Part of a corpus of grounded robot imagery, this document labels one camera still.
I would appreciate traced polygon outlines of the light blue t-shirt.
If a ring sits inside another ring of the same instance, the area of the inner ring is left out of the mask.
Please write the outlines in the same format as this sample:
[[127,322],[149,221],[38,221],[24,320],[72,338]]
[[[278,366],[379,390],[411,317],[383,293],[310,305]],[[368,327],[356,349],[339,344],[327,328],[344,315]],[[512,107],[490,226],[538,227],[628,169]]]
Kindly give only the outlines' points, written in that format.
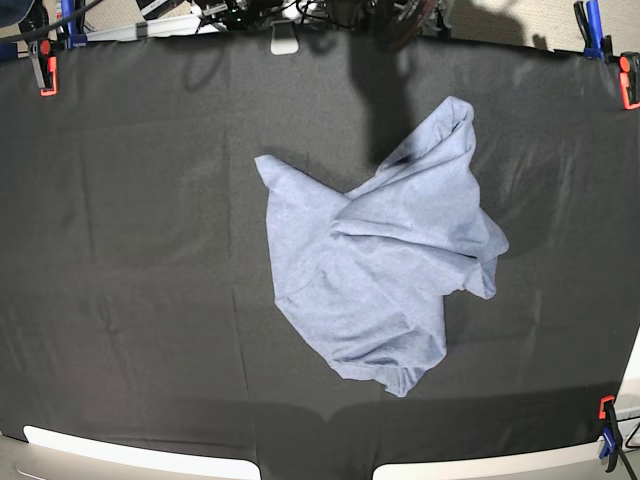
[[406,396],[446,356],[445,297],[495,295],[509,243],[480,204],[473,121],[445,99],[346,193],[256,159],[275,304],[341,377]]

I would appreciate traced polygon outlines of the black table cloth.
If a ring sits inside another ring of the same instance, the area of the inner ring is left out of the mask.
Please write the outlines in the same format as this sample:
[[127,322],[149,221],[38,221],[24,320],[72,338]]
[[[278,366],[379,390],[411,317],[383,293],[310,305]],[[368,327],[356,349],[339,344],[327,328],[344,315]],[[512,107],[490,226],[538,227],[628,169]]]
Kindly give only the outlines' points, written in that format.
[[[254,461],[267,479],[593,441],[639,328],[639,115],[614,67],[430,38],[306,32],[62,53],[42,97],[1,66],[1,430]],[[341,379],[273,301],[271,154],[347,191],[446,97],[510,248],[445,302],[444,361],[404,399]]]

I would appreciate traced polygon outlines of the left rear blue clamp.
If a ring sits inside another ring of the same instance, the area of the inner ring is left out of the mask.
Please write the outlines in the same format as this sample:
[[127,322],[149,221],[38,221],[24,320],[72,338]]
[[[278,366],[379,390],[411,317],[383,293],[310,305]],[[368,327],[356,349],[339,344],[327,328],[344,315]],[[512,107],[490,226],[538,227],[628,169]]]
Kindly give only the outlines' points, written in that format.
[[[56,2],[56,19],[61,20],[73,13],[79,12],[86,6],[85,0],[58,0]],[[57,28],[58,39],[68,50],[85,47],[87,37],[84,31],[85,14],[81,13],[74,19]]]

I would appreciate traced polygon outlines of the left rear orange clamp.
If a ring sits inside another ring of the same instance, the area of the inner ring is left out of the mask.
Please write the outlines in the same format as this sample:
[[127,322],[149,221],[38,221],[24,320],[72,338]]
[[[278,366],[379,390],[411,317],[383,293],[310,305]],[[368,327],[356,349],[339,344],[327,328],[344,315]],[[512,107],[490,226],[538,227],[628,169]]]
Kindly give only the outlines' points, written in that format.
[[48,39],[31,41],[28,44],[36,83],[42,97],[58,93],[58,68],[52,43]]

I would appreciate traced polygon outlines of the right rear blue clamp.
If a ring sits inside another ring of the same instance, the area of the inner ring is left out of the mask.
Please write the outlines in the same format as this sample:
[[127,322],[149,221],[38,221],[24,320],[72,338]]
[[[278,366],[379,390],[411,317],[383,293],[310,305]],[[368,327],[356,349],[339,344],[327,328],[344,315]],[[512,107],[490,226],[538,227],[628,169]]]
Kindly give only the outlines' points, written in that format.
[[584,41],[583,55],[608,62],[612,55],[612,43],[611,37],[603,34],[599,2],[575,1],[573,10]]

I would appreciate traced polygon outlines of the right front orange blue clamp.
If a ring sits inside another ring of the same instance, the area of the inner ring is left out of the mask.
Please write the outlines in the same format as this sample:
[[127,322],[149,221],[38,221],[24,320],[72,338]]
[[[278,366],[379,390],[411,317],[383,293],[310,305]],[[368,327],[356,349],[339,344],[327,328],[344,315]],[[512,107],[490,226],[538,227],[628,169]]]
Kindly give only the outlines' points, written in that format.
[[612,473],[618,463],[620,433],[614,409],[615,396],[602,397],[599,403],[598,419],[601,423],[601,437],[603,446],[599,452],[599,459],[606,465],[605,472]]

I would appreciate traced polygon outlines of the right rear orange clamp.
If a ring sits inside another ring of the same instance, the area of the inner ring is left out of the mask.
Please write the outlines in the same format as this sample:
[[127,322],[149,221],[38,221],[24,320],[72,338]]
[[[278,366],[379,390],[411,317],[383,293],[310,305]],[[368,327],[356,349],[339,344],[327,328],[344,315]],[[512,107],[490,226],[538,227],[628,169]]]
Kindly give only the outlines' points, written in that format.
[[623,52],[619,58],[619,84],[626,110],[639,108],[639,53]]

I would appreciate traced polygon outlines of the aluminium frame rail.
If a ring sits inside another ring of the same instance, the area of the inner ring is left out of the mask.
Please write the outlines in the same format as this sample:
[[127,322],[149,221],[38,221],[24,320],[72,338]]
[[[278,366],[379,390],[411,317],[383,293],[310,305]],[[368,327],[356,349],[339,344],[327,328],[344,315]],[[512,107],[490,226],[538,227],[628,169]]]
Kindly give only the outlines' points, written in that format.
[[114,27],[86,34],[88,42],[129,42],[146,38],[167,38],[223,32],[215,25],[201,26],[201,19],[193,14],[143,21],[135,25]]

